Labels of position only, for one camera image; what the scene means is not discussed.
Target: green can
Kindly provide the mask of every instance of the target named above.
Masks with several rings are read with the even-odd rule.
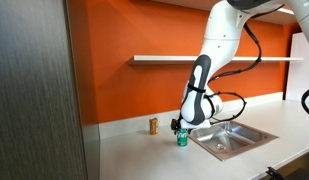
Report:
[[[185,129],[177,131],[177,145],[181,147],[187,146],[187,131]]]

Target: sink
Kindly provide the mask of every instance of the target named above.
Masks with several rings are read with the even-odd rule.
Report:
[[[221,161],[278,138],[234,121],[192,130],[188,137]]]

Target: can label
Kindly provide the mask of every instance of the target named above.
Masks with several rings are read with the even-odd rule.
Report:
[[[181,147],[187,146],[187,131],[185,129],[177,131],[177,145]]]
[[[150,134],[155,135],[158,133],[157,118],[150,119]]]

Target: orange can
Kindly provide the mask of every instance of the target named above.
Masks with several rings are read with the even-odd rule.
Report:
[[[157,118],[150,119],[150,134],[155,135],[158,133]]]

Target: sink drain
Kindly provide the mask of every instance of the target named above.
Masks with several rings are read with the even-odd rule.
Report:
[[[226,146],[224,146],[223,144],[217,144],[216,149],[220,151],[224,151],[226,150]]]

